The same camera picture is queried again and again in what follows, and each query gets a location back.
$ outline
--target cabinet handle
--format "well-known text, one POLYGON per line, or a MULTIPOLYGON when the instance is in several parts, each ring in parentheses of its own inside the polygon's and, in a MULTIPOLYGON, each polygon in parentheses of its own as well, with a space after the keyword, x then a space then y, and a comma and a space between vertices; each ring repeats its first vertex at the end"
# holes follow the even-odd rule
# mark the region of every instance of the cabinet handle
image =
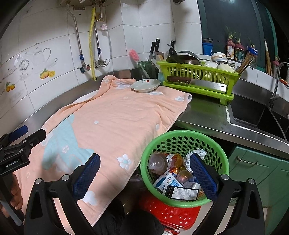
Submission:
POLYGON ((239 156, 237 156, 237 160, 238 161, 242 161, 242 162, 246 162, 246 163, 249 163, 249 164, 252 164, 252 165, 258 165, 258 161, 256 163, 250 162, 250 161, 245 161, 245 160, 240 159, 239 156))

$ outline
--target pink brush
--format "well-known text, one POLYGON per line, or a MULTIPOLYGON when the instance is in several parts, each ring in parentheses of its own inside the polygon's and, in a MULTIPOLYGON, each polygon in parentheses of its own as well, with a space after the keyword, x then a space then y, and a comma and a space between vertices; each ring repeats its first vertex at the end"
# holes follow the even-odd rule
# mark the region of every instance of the pink brush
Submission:
MULTIPOLYGON (((130 57, 137 63, 140 61, 140 57, 138 56, 137 52, 134 49, 129 50, 130 57)), ((138 64, 142 68, 142 72, 145 75, 146 78, 150 78, 148 73, 145 71, 143 66, 141 64, 138 64)))

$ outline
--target green dish rack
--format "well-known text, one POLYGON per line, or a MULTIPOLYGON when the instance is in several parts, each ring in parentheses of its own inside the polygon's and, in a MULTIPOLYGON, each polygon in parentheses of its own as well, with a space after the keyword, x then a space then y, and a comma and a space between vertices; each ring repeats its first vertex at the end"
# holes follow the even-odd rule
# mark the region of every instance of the green dish rack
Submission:
POLYGON ((163 85, 166 87, 175 88, 177 90, 192 92, 205 96, 211 96, 220 99, 222 105, 227 105, 228 101, 234 99, 232 94, 233 86, 238 81, 240 74, 237 72, 228 72, 220 69, 202 65, 190 65, 190 64, 177 64, 168 63, 165 60, 158 61, 157 64, 161 67, 161 71, 164 74, 165 81, 163 85), (222 93, 217 90, 210 89, 208 87, 197 86, 188 84, 185 82, 169 82, 168 76, 185 77, 189 79, 205 80, 210 82, 217 82, 227 85, 226 92, 222 93))

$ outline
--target peach towel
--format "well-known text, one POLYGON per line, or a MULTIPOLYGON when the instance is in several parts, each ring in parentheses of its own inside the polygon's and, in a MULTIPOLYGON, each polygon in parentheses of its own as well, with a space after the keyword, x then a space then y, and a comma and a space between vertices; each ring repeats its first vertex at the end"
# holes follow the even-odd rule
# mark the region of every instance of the peach towel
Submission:
MULTIPOLYGON (((145 147, 170 129, 192 98, 163 86, 138 93, 130 88, 134 82, 106 76, 92 98, 67 105, 46 121, 46 139, 32 149, 30 165, 15 172, 24 213, 37 178, 58 180, 97 153, 100 169, 85 197, 78 201, 91 225, 97 222, 127 184, 145 147)), ((65 230, 73 234, 59 200, 55 199, 55 204, 65 230)))

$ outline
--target human hand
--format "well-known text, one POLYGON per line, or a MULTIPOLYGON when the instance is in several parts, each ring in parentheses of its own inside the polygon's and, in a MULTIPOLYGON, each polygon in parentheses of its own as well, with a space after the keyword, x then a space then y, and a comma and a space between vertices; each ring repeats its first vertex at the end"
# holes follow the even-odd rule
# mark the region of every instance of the human hand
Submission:
MULTIPOLYGON (((12 175, 13 182, 11 185, 11 194, 13 195, 13 198, 11 199, 10 203, 11 206, 13 206, 16 210, 20 210, 23 205, 23 198, 21 196, 21 189, 19 188, 19 183, 16 175, 12 175)), ((0 204, 0 209, 5 215, 6 218, 8 218, 10 215, 6 211, 6 209, 0 204)))

